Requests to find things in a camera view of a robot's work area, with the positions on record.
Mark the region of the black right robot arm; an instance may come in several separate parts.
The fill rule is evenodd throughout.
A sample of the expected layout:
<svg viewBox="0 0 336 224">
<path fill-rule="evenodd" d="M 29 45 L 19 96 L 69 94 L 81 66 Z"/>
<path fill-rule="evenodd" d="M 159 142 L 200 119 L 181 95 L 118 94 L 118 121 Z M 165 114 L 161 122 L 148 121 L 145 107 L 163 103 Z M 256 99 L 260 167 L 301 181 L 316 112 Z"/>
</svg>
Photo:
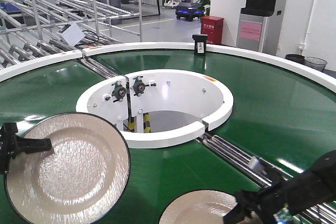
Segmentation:
<svg viewBox="0 0 336 224">
<path fill-rule="evenodd" d="M 223 217 L 223 223 L 238 223 L 255 212 L 263 223 L 276 223 L 274 214 L 284 206 L 292 215 L 324 202 L 335 200 L 335 150 L 318 158 L 310 168 L 284 180 L 282 175 L 259 157 L 253 157 L 253 169 L 266 175 L 271 186 L 258 191 L 239 190 L 237 205 Z"/>
</svg>

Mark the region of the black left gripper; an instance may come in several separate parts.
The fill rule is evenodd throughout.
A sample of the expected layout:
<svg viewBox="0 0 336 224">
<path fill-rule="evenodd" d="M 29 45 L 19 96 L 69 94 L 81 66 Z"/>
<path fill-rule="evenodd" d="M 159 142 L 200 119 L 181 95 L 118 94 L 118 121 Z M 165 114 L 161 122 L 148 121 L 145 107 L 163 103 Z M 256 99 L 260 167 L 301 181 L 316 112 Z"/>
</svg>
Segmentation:
<svg viewBox="0 0 336 224">
<path fill-rule="evenodd" d="M 4 123 L 1 127 L 1 175 L 8 173 L 9 160 L 14 153 L 37 153 L 49 151 L 52 148 L 49 138 L 35 139 L 16 136 L 18 132 L 15 122 Z"/>
</svg>

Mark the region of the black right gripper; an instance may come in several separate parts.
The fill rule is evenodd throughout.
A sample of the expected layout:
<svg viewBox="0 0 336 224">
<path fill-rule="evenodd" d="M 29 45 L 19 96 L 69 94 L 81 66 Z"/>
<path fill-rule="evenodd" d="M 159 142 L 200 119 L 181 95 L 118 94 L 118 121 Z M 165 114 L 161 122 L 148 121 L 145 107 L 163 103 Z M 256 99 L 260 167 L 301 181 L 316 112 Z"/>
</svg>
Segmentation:
<svg viewBox="0 0 336 224">
<path fill-rule="evenodd" d="M 254 211 L 263 223 L 277 223 L 274 213 L 278 209 L 274 193 L 239 190 L 234 194 L 237 205 L 223 217 L 223 223 L 239 223 L 245 217 L 251 218 Z"/>
</svg>

